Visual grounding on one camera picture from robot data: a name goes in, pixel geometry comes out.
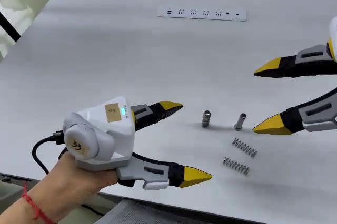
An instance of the wrist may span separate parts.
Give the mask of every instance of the wrist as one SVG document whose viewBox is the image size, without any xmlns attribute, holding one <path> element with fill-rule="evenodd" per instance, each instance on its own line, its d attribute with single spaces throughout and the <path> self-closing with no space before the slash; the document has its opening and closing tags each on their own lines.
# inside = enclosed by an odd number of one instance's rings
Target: wrist
<svg viewBox="0 0 337 224">
<path fill-rule="evenodd" d="M 33 202 L 53 222 L 67 216 L 77 205 L 80 205 L 79 192 L 76 187 L 62 179 L 51 181 L 46 177 L 32 188 L 28 195 Z"/>
</svg>

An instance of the hand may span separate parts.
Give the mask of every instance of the hand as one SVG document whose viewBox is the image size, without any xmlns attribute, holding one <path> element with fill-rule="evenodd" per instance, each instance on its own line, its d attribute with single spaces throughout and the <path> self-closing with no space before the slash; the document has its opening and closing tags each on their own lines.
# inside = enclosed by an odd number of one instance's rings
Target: hand
<svg viewBox="0 0 337 224">
<path fill-rule="evenodd" d="M 79 169 L 75 165 L 75 158 L 66 152 L 28 194 L 47 216 L 57 222 L 90 195 L 117 181 L 115 170 L 92 172 Z"/>
</svg>

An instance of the finger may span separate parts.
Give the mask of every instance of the finger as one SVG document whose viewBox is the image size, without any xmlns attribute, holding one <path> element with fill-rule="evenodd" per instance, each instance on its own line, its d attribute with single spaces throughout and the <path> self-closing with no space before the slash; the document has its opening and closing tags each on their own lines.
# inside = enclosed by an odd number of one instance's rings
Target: finger
<svg viewBox="0 0 337 224">
<path fill-rule="evenodd" d="M 118 182 L 116 170 L 99 171 L 97 174 L 101 188 L 114 185 Z"/>
</svg>

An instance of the metal pin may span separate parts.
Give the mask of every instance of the metal pin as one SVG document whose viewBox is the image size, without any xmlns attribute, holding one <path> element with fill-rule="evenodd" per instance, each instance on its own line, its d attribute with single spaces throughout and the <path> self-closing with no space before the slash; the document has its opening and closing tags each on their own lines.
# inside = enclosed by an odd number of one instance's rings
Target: metal pin
<svg viewBox="0 0 337 224">
<path fill-rule="evenodd" d="M 210 119 L 211 119 L 211 112 L 209 112 L 208 110 L 206 110 L 204 112 L 203 117 L 202 117 L 202 127 L 203 128 L 207 128 L 209 126 Z"/>
<path fill-rule="evenodd" d="M 242 129 L 242 124 L 243 124 L 244 120 L 246 119 L 246 117 L 247 117 L 246 114 L 244 114 L 244 113 L 240 114 L 240 117 L 237 120 L 237 123 L 234 125 L 235 130 L 239 131 L 239 130 Z"/>
</svg>

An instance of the yellow tip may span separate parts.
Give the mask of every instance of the yellow tip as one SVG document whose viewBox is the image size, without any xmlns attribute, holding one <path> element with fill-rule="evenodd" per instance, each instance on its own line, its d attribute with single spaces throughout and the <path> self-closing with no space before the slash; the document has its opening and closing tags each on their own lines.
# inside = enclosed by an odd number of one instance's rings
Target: yellow tip
<svg viewBox="0 0 337 224">
<path fill-rule="evenodd" d="M 174 108 L 174 107 L 181 107 L 183 104 L 180 104 L 180 103 L 176 103 L 176 102 L 171 102 L 171 101 L 161 101 L 159 102 L 160 105 L 162 105 L 162 107 L 167 111 L 171 108 Z"/>
<path fill-rule="evenodd" d="M 274 115 L 253 128 L 255 133 L 269 135 L 291 135 L 284 126 L 280 114 Z"/>
<path fill-rule="evenodd" d="M 328 47 L 329 47 L 329 50 L 330 50 L 330 53 L 331 53 L 331 56 L 332 56 L 333 60 L 336 61 L 335 53 L 334 53 L 333 47 L 332 47 L 332 38 L 331 37 L 328 40 Z"/>
<path fill-rule="evenodd" d="M 211 178 L 211 174 L 208 174 L 196 168 L 185 166 L 184 181 L 179 185 L 179 187 L 192 186 L 210 180 Z"/>
<path fill-rule="evenodd" d="M 264 70 L 278 69 L 280 61 L 281 61 L 280 57 L 275 58 L 266 63 L 265 65 L 263 65 L 262 67 L 260 67 L 259 69 L 257 69 L 254 73 L 260 73 L 263 72 Z"/>
</svg>

